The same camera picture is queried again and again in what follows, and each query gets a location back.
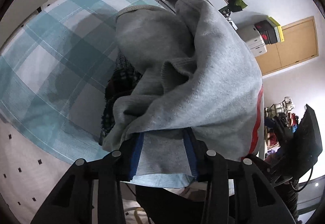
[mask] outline gray towel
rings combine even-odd
[[[238,161],[256,152],[263,138],[261,71],[213,6],[179,0],[176,15],[149,5],[128,7],[118,15],[116,40],[143,77],[130,96],[115,102],[116,125],[103,143],[105,150],[118,149],[132,133],[150,131],[137,175],[181,172],[178,165],[186,157],[166,161],[184,152],[179,144],[166,144],[172,135],[181,140],[175,130],[180,128],[191,127],[197,139],[226,159]]]

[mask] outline blue fabric strip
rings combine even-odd
[[[184,147],[186,150],[186,155],[187,155],[188,163],[190,165],[192,176],[194,178],[197,178],[198,172],[196,169],[196,164],[197,164],[196,155],[194,153],[194,149],[190,137],[186,130],[183,130],[183,142],[184,142]]]
[[[141,133],[139,133],[139,136],[138,136],[138,139],[136,141],[134,151],[133,151],[133,154],[132,154],[132,158],[131,158],[131,169],[130,169],[130,178],[131,179],[137,173],[139,160],[140,160],[140,155],[141,155],[142,146],[143,146],[143,141],[144,141],[144,133],[141,132]]]

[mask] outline wooden door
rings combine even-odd
[[[313,20],[283,30],[284,42],[277,43],[281,66],[298,63],[317,54]]]
[[[282,27],[284,42],[267,45],[267,52],[256,57],[262,75],[318,56],[314,17]]]
[[[256,61],[260,66],[262,74],[272,72],[281,68],[279,53],[276,44],[266,45],[267,52],[256,57]]]

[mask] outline hanging clothes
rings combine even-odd
[[[125,56],[119,51],[116,59],[114,73],[105,89],[106,105],[102,115],[102,130],[99,145],[115,125],[113,106],[115,101],[124,96],[131,95],[142,75],[134,69]]]

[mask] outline red stripe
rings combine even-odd
[[[257,130],[261,125],[261,102],[262,102],[262,95],[263,95],[263,85],[261,87],[260,92],[258,93],[257,96],[257,117],[256,117],[256,122],[253,128],[253,133],[251,135],[251,148],[249,149],[248,154],[252,154],[253,151],[256,148],[257,141],[258,141],[258,135],[257,135]]]

